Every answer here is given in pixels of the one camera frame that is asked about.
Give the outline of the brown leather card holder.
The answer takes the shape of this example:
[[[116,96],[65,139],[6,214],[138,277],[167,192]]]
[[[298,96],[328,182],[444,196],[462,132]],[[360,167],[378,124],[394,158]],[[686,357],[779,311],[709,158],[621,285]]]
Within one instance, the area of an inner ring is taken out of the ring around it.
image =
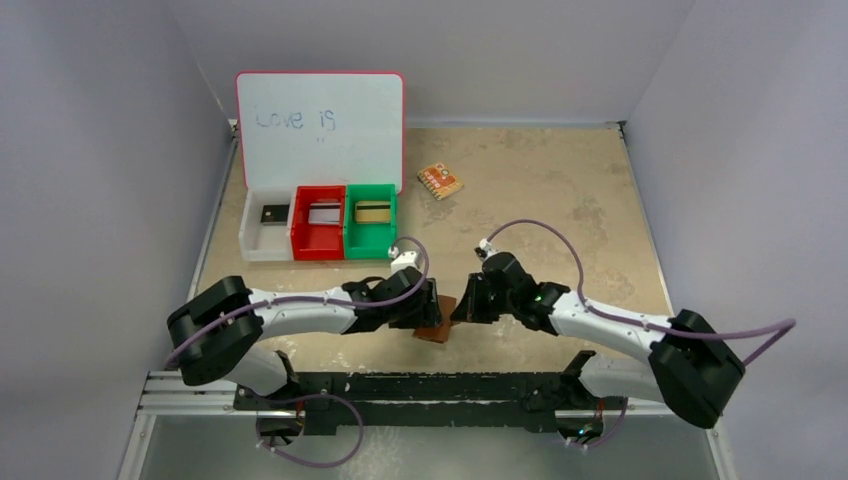
[[[453,325],[450,314],[457,305],[455,297],[439,295],[438,299],[438,324],[436,326],[419,327],[413,331],[412,336],[435,344],[445,344],[450,337]]]

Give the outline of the gold card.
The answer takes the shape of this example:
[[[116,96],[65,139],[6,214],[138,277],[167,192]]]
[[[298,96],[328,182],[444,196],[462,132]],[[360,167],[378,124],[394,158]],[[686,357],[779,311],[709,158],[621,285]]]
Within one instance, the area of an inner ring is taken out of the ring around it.
[[[386,224],[391,218],[390,201],[361,200],[354,204],[353,220],[358,224]]]

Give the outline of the silver card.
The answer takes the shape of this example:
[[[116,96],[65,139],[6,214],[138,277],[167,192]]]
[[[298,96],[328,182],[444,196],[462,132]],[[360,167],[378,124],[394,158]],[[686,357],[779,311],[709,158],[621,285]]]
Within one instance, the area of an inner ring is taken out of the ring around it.
[[[307,211],[309,225],[338,225],[342,217],[340,202],[315,202],[309,205]]]

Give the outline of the black card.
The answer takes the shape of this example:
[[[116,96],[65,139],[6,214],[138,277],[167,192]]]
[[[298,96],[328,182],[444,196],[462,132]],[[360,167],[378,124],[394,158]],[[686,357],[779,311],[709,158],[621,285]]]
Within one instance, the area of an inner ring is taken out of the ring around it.
[[[261,210],[262,226],[287,226],[289,223],[289,204],[264,205]]]

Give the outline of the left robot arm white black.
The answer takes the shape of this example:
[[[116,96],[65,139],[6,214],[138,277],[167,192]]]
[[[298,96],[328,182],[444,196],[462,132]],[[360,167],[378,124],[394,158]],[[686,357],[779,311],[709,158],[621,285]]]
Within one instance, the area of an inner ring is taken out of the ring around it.
[[[228,276],[168,317],[173,350],[165,363],[187,386],[227,380],[267,397],[296,389],[298,380],[288,356],[260,347],[263,340],[443,323],[435,280],[414,267],[310,293],[252,289],[242,277]]]

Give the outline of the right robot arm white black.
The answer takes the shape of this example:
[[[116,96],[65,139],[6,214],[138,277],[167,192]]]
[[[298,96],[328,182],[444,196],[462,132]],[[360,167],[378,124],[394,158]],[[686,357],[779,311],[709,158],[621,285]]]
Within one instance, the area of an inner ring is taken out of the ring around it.
[[[627,397],[663,403],[687,423],[710,429],[746,368],[699,314],[647,315],[633,325],[601,316],[570,287],[537,282],[508,252],[488,256],[468,277],[454,322],[494,323],[510,315],[526,328],[616,351],[582,351],[561,376],[574,400]]]

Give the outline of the green plastic bin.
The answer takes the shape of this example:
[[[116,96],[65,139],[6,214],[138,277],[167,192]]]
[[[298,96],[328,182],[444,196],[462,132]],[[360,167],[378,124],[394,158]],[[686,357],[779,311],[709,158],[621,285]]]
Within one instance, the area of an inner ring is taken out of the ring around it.
[[[393,184],[349,184],[343,221],[348,260],[385,260],[397,237],[397,192]]]

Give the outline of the orange spiral notebook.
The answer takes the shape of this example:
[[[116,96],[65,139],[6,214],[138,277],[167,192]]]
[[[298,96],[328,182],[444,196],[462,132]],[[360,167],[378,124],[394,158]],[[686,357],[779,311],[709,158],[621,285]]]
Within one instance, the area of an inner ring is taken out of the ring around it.
[[[444,163],[421,169],[417,178],[436,200],[444,200],[464,187],[463,182]]]

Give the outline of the red plastic bin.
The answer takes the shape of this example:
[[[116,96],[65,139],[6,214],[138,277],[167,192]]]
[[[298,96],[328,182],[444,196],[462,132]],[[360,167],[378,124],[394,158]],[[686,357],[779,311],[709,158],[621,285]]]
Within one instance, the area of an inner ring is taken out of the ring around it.
[[[296,261],[343,260],[346,187],[343,185],[299,186],[296,190],[291,241]],[[340,202],[343,217],[338,225],[309,225],[307,211],[315,202]]]

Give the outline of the white plastic bin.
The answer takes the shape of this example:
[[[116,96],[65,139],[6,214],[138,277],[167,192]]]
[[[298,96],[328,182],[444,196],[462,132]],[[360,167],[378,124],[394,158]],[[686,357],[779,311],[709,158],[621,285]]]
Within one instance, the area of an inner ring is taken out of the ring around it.
[[[294,259],[291,222],[296,190],[249,189],[238,232],[242,258],[247,262],[277,262]],[[281,220],[264,223],[263,208],[287,207]]]

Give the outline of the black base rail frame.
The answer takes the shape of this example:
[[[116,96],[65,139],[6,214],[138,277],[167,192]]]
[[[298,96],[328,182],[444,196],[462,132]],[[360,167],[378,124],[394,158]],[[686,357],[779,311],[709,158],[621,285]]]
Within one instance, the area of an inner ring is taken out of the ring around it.
[[[296,389],[269,398],[224,380],[190,387],[177,372],[153,372],[139,409],[152,415],[254,417],[261,436],[286,442],[359,426],[506,427],[591,441],[639,404],[627,397],[574,400],[561,381],[564,370],[302,372]]]

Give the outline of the white board pink frame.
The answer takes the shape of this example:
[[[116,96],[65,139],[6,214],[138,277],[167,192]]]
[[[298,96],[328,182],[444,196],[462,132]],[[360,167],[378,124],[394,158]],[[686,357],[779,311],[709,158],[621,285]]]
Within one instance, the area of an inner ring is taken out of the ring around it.
[[[242,71],[235,78],[248,189],[404,188],[405,79],[390,71]]]

